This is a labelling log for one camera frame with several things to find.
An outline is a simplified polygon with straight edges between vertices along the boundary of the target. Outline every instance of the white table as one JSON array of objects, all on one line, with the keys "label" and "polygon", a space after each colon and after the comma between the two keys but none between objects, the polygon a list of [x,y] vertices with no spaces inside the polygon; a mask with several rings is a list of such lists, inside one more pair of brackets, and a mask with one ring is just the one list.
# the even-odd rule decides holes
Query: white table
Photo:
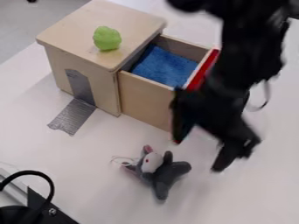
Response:
[{"label": "white table", "polygon": [[[215,21],[205,17],[203,21],[209,22],[201,21],[200,28],[201,15],[179,19],[164,3],[143,1],[148,8],[141,1],[127,2],[168,18],[166,34],[203,45],[215,42],[211,39],[219,34]],[[82,224],[298,223],[298,39],[295,22],[286,41],[288,65],[273,85],[271,102],[261,112],[247,115],[264,142],[247,162],[236,162],[220,175],[209,172],[217,155],[216,141],[199,129],[174,146],[164,131],[98,109],[73,137],[49,129],[46,125],[72,96],[56,88],[44,51],[37,44],[0,66],[0,160],[19,169],[48,173],[57,187],[54,204]],[[262,101],[259,91],[252,101]],[[138,156],[145,144],[160,152],[172,150],[176,160],[193,166],[173,186],[164,205],[158,205],[151,191],[117,164],[109,163],[114,155]],[[24,181],[47,195],[45,182]]]}]

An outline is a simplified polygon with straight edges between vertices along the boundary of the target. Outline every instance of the black cable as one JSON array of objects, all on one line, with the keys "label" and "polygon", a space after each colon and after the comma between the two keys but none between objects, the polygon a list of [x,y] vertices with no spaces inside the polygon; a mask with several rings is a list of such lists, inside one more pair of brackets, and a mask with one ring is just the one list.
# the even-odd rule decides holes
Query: black cable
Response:
[{"label": "black cable", "polygon": [[47,199],[45,200],[45,202],[41,205],[41,207],[39,209],[26,215],[26,217],[24,218],[24,222],[21,222],[24,224],[33,223],[42,214],[43,210],[45,210],[50,205],[50,203],[53,199],[54,193],[55,193],[55,187],[54,187],[52,180],[47,175],[45,175],[43,172],[40,172],[40,171],[19,171],[19,172],[16,172],[16,173],[10,175],[8,178],[4,179],[2,183],[0,183],[0,192],[12,180],[17,179],[21,176],[27,176],[27,175],[39,176],[39,177],[45,179],[50,186],[50,193],[49,193]]},{"label": "black cable", "polygon": [[269,103],[269,101],[271,99],[271,87],[270,87],[270,84],[268,81],[264,82],[264,94],[265,94],[265,101],[263,104],[261,104],[260,106],[254,106],[254,105],[251,105],[250,103],[248,103],[246,105],[246,109],[250,112],[257,112],[267,106],[267,104]]}]

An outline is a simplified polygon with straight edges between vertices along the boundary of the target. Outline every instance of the wooden drawer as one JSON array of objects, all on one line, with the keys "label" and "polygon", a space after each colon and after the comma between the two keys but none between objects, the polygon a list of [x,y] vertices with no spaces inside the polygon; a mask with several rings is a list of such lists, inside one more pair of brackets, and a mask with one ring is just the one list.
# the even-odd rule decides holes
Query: wooden drawer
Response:
[{"label": "wooden drawer", "polygon": [[[206,61],[209,60],[209,64],[212,62],[209,59],[212,57],[212,50],[200,45],[194,45],[165,35],[156,37],[152,43],[168,52],[198,62],[198,67],[184,84],[184,88],[192,83],[199,71],[203,73],[203,68],[206,70],[209,67],[205,63]],[[138,61],[144,49],[118,73],[122,113],[159,129],[169,131],[169,105],[173,98],[173,87],[128,72]]]}]

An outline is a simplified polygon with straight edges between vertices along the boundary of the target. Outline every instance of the stuffed toy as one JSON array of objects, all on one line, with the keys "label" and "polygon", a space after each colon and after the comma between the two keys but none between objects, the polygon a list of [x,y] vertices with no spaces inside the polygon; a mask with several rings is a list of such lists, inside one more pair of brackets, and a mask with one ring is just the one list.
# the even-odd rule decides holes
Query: stuffed toy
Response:
[{"label": "stuffed toy", "polygon": [[191,170],[187,162],[173,162],[171,151],[166,151],[162,156],[148,145],[143,147],[142,157],[136,164],[123,162],[122,165],[151,186],[159,200],[166,200],[175,181]]}]

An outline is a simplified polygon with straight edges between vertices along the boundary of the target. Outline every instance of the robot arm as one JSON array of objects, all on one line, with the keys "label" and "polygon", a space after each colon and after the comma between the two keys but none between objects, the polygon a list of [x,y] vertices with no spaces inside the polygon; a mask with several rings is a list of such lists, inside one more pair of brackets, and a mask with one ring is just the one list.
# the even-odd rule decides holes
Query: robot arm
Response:
[{"label": "robot arm", "polygon": [[235,158],[248,158],[260,138],[242,112],[252,85],[282,69],[282,41],[289,28],[289,0],[167,0],[181,11],[206,10],[223,19],[222,49],[198,90],[176,90],[170,105],[172,137],[180,144],[194,125],[222,148],[212,166],[222,172]]}]

